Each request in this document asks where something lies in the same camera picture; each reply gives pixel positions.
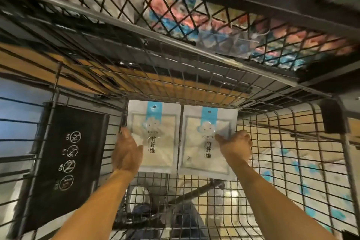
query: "cloud logo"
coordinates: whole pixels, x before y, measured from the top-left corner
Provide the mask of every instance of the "cloud logo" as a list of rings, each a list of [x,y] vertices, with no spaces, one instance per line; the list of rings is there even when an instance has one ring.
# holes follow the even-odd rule
[[[147,131],[159,131],[160,121],[154,117],[150,117],[142,124],[142,126]]]
[[[205,136],[213,136],[215,131],[216,126],[208,121],[203,122],[202,125],[198,127],[198,132]]]

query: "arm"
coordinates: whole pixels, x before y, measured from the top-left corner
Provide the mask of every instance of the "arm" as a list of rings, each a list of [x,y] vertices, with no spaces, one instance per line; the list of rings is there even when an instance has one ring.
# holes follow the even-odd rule
[[[266,240],[336,240],[335,236],[248,165],[252,141],[246,130],[237,132],[229,140],[218,134],[215,138],[238,177]]]
[[[53,240],[107,240],[122,197],[143,159],[143,147],[137,146],[126,128],[111,156],[114,172],[107,182],[65,222]]]

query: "hand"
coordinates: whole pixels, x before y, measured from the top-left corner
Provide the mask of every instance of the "hand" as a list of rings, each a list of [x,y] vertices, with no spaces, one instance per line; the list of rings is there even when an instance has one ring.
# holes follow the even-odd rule
[[[252,155],[252,140],[244,129],[235,133],[229,140],[215,134],[215,140],[219,143],[220,151],[230,167],[238,165],[239,159],[247,163]]]
[[[143,146],[137,146],[126,127],[122,127],[118,134],[111,163],[114,170],[126,170],[136,175],[143,160]]]

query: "forearm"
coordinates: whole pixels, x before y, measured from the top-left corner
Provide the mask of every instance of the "forearm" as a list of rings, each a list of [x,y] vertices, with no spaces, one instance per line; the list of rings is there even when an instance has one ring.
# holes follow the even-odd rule
[[[117,170],[65,222],[53,240],[105,240],[109,238],[121,199],[133,175]]]
[[[266,240],[336,239],[244,160],[233,158],[232,162],[230,166],[244,189]]]

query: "blue label strip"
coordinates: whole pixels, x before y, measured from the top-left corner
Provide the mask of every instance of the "blue label strip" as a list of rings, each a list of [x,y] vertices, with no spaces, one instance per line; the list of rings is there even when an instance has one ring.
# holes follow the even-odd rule
[[[216,125],[218,120],[218,109],[213,107],[203,107],[201,110],[201,121],[200,125],[204,122],[209,122],[212,125]]]
[[[155,118],[156,120],[160,121],[161,123],[161,115],[162,115],[162,102],[148,102],[148,107],[146,109],[146,118]]]

